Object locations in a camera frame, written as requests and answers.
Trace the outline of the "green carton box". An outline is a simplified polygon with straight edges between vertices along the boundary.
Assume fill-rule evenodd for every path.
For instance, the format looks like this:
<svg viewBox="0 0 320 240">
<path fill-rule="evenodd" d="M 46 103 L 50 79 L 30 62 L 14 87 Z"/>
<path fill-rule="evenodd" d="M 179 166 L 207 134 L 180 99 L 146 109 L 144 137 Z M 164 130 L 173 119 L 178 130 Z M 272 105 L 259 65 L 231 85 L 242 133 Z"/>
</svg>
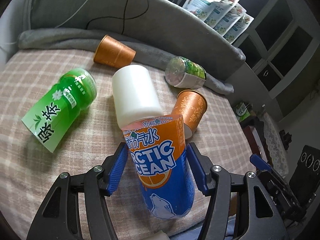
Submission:
<svg viewBox="0 0 320 240">
<path fill-rule="evenodd" d="M 234 108 L 233 111 L 238 122 L 242 122 L 250 116 L 250 110 L 252 109 L 252 104 L 248 102 L 240 101 Z"/>
</svg>

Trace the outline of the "green tea label cup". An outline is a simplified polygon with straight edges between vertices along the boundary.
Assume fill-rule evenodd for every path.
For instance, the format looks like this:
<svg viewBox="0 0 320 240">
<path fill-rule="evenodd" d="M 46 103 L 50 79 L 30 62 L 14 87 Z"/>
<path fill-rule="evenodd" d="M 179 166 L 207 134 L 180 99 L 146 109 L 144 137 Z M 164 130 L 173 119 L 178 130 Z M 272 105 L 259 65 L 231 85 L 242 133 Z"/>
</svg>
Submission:
<svg viewBox="0 0 320 240">
<path fill-rule="evenodd" d="M 29 109 L 22 122 L 53 153 L 80 112 L 96 97 L 97 85 L 93 76 L 85 69 L 72 69 Z"/>
</svg>

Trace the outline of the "orange patterned paper cup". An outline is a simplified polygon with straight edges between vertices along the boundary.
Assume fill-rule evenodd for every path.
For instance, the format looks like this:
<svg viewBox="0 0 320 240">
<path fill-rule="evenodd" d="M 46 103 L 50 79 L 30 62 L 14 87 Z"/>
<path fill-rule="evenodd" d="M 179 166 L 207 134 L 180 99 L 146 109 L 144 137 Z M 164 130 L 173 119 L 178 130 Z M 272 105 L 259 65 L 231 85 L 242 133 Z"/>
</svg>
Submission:
<svg viewBox="0 0 320 240">
<path fill-rule="evenodd" d="M 207 107 L 205 97 L 196 90 L 185 89 L 178 94 L 171 113 L 183 116 L 186 140 L 194 135 Z"/>
</svg>

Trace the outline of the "green white label cup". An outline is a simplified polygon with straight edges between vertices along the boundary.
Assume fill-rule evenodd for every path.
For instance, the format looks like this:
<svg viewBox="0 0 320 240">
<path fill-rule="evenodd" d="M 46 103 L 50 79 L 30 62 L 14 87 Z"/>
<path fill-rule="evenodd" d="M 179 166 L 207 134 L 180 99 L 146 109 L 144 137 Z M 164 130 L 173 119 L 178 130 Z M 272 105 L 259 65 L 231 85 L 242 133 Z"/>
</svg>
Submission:
<svg viewBox="0 0 320 240">
<path fill-rule="evenodd" d="M 199 89 L 206 81 L 206 71 L 199 64 L 177 56 L 167 64 L 165 80 L 176 88 Z"/>
</svg>

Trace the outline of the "white paper cup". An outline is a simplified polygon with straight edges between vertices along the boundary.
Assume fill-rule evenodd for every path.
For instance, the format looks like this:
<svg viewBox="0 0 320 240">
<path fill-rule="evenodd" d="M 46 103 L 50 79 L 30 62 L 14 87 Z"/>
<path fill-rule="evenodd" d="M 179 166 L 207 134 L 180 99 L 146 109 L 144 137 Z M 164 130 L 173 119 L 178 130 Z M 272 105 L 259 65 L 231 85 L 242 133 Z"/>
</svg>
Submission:
<svg viewBox="0 0 320 240">
<path fill-rule="evenodd" d="M 112 77 L 112 93 L 121 129 L 164 114 L 149 71 L 141 65 L 132 64 L 117 70 Z"/>
</svg>

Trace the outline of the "plaid bed cover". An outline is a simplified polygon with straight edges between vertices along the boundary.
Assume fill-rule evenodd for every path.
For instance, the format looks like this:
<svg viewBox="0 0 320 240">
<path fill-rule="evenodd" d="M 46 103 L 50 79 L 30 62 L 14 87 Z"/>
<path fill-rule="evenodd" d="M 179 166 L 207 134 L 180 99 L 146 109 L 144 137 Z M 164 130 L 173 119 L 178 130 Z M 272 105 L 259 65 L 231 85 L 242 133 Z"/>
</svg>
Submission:
<svg viewBox="0 0 320 240">
<path fill-rule="evenodd" d="M 98 94 L 50 153 L 21 119 L 63 74 L 77 67 L 92 74 Z M 164 113 L 170 114 L 180 89 L 166 83 L 162 70 L 144 67 Z M 1 68 L 1 212 L 17 235 L 26 239 L 57 176 L 61 172 L 87 172 L 114 154 L 124 141 L 112 97 L 111 80 L 116 69 L 94 64 L 93 53 L 83 50 L 20 50 Z M 253 171 L 249 162 L 251 149 L 228 100 L 204 87 L 199 92 L 206 98 L 208 108 L 189 141 L 229 172 L 243 175 Z M 106 198 L 119 239 L 141 239 L 161 230 L 171 236 L 204 219 L 209 198 L 196 185 L 189 214 L 177 220 L 162 220 L 148 211 L 139 182 L 130 157 L 117 191 Z"/>
</svg>

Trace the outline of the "blue orange Arctic Ocean cup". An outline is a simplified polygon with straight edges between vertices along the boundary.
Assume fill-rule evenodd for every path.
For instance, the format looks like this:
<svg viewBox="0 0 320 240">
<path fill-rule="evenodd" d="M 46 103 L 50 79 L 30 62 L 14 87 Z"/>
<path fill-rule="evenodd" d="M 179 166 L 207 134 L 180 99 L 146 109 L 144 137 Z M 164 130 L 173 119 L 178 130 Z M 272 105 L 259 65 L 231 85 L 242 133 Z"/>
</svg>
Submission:
<svg viewBox="0 0 320 240">
<path fill-rule="evenodd" d="M 195 189 L 187 163 L 183 116 L 147 118 L 121 130 L 150 212 L 160 219 L 186 216 Z"/>
</svg>

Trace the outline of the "black speaker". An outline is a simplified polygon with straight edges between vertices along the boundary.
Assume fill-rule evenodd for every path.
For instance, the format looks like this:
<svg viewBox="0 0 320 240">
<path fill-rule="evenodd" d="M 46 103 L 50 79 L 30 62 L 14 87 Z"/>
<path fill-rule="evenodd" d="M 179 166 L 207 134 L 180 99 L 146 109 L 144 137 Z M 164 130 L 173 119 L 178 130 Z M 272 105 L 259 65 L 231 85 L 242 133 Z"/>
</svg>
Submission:
<svg viewBox="0 0 320 240">
<path fill-rule="evenodd" d="M 307 209 L 319 187 L 319 149 L 305 145 L 289 186 L 301 207 Z"/>
</svg>

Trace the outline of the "lace covered side table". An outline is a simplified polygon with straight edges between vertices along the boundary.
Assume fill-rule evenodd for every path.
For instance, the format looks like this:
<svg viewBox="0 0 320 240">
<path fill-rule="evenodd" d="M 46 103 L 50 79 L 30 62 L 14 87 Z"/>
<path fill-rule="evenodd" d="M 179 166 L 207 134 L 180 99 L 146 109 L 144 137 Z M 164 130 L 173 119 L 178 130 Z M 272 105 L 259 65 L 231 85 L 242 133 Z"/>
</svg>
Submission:
<svg viewBox="0 0 320 240">
<path fill-rule="evenodd" d="M 280 129 L 267 112 L 264 112 L 260 116 L 260 120 L 264 123 L 264 137 L 273 168 L 285 178 L 289 174 L 289 166 L 287 162 L 287 151 L 284 148 L 279 134 Z"/>
</svg>

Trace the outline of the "orange cup near blanket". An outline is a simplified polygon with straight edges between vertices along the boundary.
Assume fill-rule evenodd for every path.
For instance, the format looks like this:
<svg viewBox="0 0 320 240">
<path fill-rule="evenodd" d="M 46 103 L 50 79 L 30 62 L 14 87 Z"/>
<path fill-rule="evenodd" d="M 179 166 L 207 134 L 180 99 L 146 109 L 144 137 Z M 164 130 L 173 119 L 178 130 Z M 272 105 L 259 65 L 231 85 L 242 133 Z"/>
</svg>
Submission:
<svg viewBox="0 0 320 240">
<path fill-rule="evenodd" d="M 135 50 L 105 35 L 95 51 L 93 61 L 119 69 L 131 64 L 135 55 Z"/>
</svg>

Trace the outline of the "grey sofa backrest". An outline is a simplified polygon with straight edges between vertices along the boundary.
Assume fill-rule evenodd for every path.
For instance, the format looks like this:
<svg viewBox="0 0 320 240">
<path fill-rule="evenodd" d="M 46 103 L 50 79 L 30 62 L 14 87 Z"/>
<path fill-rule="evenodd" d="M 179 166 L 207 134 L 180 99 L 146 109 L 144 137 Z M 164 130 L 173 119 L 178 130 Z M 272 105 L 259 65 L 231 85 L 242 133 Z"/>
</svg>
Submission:
<svg viewBox="0 0 320 240">
<path fill-rule="evenodd" d="M 225 80 L 244 53 L 193 14 L 168 0 L 25 0 L 23 27 L 102 30 L 183 56 Z"/>
</svg>

